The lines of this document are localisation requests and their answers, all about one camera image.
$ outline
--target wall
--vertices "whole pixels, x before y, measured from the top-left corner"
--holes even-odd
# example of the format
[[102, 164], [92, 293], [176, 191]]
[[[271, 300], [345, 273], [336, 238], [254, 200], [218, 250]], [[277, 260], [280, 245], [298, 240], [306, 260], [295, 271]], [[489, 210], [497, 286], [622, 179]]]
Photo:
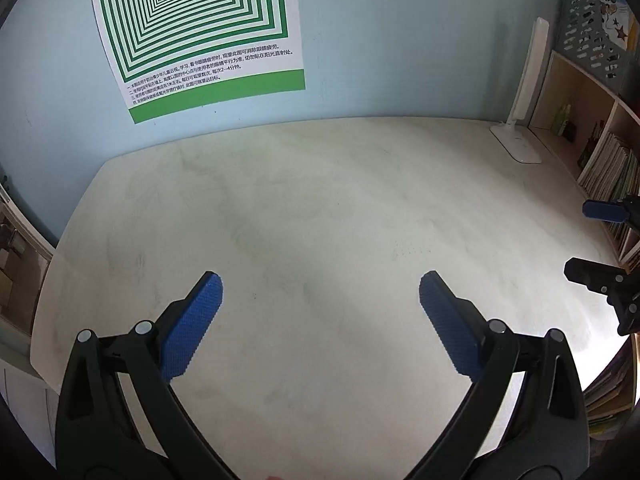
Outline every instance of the wall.
[[0, 28], [0, 164], [50, 240], [109, 158], [281, 121], [417, 115], [504, 120], [533, 20], [559, 0], [300, 0], [307, 90], [134, 125], [91, 0], [18, 0]]

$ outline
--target desk surface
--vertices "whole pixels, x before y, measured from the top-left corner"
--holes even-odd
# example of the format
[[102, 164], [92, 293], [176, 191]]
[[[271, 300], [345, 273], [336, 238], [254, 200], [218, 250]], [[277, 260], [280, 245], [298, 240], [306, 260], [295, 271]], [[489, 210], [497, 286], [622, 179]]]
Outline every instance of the desk surface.
[[172, 385], [229, 466], [243, 480], [404, 478], [470, 384], [418, 302], [428, 270], [516, 332], [561, 328], [583, 386], [622, 344], [613, 309], [562, 275], [572, 256], [614, 264], [610, 247], [532, 142], [541, 165], [481, 121], [347, 119], [110, 160], [53, 257], [31, 362], [59, 390], [79, 330], [127, 332], [213, 270], [223, 306]]

